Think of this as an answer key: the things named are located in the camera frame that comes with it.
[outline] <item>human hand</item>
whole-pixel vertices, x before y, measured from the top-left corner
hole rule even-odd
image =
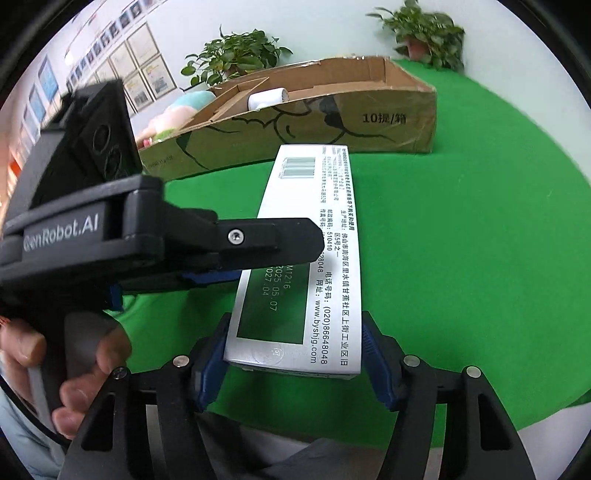
[[[14,319],[0,328],[0,350],[6,380],[22,398],[33,403],[27,368],[43,361],[47,350],[45,337],[21,320]],[[123,327],[108,333],[96,350],[96,363],[92,372],[65,381],[60,388],[63,407],[52,413],[58,432],[72,438],[76,435],[84,415],[101,386],[115,367],[125,365],[131,355],[131,343]]]

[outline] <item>potted plant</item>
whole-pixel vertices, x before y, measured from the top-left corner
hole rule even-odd
[[[220,36],[206,43],[199,55],[191,53],[185,57],[191,60],[181,74],[191,77],[191,87],[200,83],[212,86],[256,70],[275,67],[282,53],[293,53],[289,48],[277,47],[279,38],[273,37],[270,41],[262,30],[224,35],[220,26]]]
[[[384,7],[374,10],[368,17],[379,18],[384,27],[396,34],[399,44],[395,50],[413,61],[421,61],[437,69],[447,68],[462,72],[464,29],[441,12],[425,13],[417,0],[405,0],[404,7],[392,12]]]

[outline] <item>green tablecloth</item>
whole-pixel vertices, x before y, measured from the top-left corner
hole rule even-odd
[[[351,155],[363,308],[432,366],[479,365],[522,428],[591,386],[591,189],[493,93],[452,72],[403,66],[439,92],[437,136],[430,155]],[[254,217],[270,171],[262,163],[173,181],[167,198],[221,218]],[[134,344],[131,368],[187,353],[231,309],[235,289],[140,297],[120,317]],[[365,374],[342,381],[230,368],[211,410],[380,447],[394,424]]]

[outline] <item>light blue shirt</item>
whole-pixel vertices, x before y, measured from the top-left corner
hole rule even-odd
[[[49,440],[0,389],[0,427],[22,464],[35,480],[56,480],[61,465],[53,459]]]

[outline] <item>stuffed animal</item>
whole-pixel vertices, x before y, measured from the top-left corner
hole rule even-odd
[[[186,93],[177,98],[163,113],[150,120],[148,126],[135,137],[137,147],[147,147],[153,142],[166,139],[215,99],[216,96],[208,90]]]

